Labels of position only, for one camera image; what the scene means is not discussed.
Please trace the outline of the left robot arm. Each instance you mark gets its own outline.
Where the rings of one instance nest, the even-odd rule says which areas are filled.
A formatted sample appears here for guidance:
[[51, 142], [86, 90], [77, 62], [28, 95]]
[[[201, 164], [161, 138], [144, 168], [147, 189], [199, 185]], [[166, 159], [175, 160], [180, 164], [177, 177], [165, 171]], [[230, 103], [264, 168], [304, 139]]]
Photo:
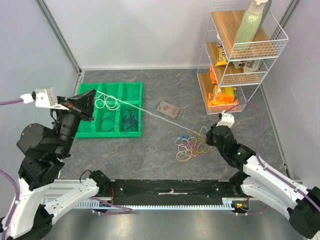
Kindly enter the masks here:
[[46, 108], [53, 119], [52, 128], [39, 123], [27, 125], [21, 132], [17, 147], [24, 155], [13, 180], [15, 196], [9, 212], [1, 218], [0, 231], [4, 240], [40, 240], [68, 211], [82, 201], [110, 191], [110, 179], [100, 170], [70, 192], [51, 203], [42, 202], [46, 191], [64, 166], [82, 121], [94, 119], [96, 90], [65, 97], [56, 95], [53, 87], [38, 88], [21, 95], [19, 101]]

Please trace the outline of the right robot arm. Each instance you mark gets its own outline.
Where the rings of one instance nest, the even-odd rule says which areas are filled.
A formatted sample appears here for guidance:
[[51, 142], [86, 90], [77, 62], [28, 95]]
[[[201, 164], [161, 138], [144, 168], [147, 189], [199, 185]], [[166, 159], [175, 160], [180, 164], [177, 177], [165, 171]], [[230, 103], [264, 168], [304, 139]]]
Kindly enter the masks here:
[[320, 231], [320, 189], [308, 188], [267, 164], [256, 151], [240, 144], [231, 129], [213, 125], [206, 143], [214, 146], [222, 158], [238, 169], [229, 191], [256, 198], [283, 215], [301, 236], [312, 239]]

